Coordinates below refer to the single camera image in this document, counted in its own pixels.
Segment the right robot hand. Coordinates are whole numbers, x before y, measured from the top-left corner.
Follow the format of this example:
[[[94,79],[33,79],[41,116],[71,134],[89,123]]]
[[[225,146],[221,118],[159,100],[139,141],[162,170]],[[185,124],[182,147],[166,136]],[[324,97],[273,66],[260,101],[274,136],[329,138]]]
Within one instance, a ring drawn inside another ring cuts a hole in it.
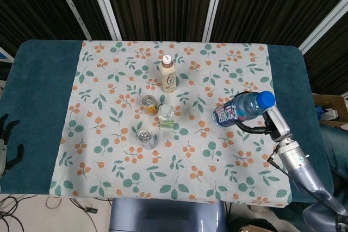
[[[261,116],[264,119],[264,127],[249,127],[244,124],[245,122],[240,121],[236,121],[236,125],[242,131],[250,134],[270,135],[272,140],[277,143],[291,138],[290,128],[276,104],[268,108]]]

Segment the cardboard box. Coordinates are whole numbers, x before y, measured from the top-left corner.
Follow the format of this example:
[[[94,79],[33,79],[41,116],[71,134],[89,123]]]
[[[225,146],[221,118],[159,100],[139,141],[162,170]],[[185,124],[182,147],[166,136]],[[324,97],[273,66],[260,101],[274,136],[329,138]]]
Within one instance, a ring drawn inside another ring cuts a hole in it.
[[[348,124],[348,104],[342,96],[313,94],[320,124],[341,127]]]

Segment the beige milk tea bottle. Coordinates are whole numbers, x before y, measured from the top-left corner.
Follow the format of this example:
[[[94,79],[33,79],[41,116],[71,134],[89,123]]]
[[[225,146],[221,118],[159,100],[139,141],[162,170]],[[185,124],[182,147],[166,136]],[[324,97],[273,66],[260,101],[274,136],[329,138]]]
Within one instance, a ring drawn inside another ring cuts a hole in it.
[[[166,93],[172,93],[177,88],[177,67],[170,55],[164,55],[159,64],[161,86]]]

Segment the teal table cover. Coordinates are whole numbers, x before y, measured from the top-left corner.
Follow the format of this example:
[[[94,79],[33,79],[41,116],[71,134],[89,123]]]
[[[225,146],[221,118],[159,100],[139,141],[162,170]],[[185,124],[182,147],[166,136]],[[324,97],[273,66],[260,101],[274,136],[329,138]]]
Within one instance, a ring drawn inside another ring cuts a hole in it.
[[[10,121],[20,122],[10,135],[7,155],[14,157],[23,144],[24,158],[0,178],[0,193],[48,194],[81,47],[80,40],[20,45],[0,98],[0,117],[8,114]],[[294,46],[269,45],[269,59],[278,108],[325,188],[333,192],[302,53]]]

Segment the blue plastic drink bottle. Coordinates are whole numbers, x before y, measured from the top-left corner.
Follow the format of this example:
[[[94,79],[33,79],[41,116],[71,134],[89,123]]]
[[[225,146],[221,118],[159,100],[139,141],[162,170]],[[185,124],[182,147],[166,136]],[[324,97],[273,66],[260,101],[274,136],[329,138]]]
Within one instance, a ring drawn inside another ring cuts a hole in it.
[[[275,96],[270,91],[242,92],[217,106],[212,112],[212,119],[221,127],[230,127],[236,121],[245,122],[257,118],[274,105]]]

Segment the floral fruit print tablecloth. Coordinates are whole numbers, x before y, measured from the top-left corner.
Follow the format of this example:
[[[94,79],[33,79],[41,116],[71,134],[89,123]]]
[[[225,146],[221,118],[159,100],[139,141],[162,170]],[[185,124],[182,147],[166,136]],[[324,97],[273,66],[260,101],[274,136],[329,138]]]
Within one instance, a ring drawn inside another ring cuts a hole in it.
[[[164,55],[177,67],[172,93],[161,86]],[[236,94],[272,89],[266,44],[84,41],[49,193],[286,206],[289,180],[267,162],[272,139],[212,120]],[[144,112],[146,95],[155,115]],[[175,110],[172,128],[159,125],[163,104]],[[154,134],[152,150],[140,129]]]

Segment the orange yellow drink can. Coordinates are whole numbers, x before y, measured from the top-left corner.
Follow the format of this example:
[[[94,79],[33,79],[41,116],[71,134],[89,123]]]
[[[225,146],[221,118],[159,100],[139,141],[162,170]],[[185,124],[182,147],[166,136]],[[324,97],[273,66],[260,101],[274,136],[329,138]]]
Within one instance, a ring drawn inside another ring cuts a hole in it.
[[[142,106],[147,115],[155,115],[157,113],[157,101],[152,95],[146,95],[142,98]]]

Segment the small clear glass jar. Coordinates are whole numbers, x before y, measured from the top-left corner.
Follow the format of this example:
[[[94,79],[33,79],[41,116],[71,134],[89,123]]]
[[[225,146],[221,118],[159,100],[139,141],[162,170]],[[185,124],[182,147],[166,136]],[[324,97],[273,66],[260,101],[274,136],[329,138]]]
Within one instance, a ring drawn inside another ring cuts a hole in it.
[[[174,108],[170,105],[163,104],[159,107],[159,125],[162,128],[172,128],[174,125]]]

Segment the white partition frame post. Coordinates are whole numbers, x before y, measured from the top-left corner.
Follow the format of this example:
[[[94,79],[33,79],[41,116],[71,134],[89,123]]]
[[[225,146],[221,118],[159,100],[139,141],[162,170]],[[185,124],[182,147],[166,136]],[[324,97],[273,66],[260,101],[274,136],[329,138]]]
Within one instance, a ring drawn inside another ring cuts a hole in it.
[[[202,42],[210,42],[218,5],[219,0],[209,1],[206,21],[204,24],[204,30],[202,35]]]
[[[300,44],[298,49],[301,53],[305,55],[346,13],[348,13],[348,0],[340,0]]]
[[[81,15],[79,14],[73,0],[65,0],[66,3],[68,4],[69,8],[71,9],[75,19],[77,20],[77,23],[79,24],[82,32],[84,33],[84,36],[85,38],[88,40],[88,41],[91,41],[92,40],[92,37],[83,21],[83,19],[81,18]]]
[[[116,16],[113,11],[110,0],[97,0],[100,7],[101,13],[103,15],[104,21],[107,25],[111,39],[116,41],[122,41],[122,36],[120,33],[119,25],[116,21]]]

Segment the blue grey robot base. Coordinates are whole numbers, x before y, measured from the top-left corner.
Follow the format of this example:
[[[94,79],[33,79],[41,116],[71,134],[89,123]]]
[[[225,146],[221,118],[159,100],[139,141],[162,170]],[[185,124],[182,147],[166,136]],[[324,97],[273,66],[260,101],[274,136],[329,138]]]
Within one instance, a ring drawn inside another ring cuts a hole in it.
[[[227,232],[223,202],[115,198],[109,232]]]

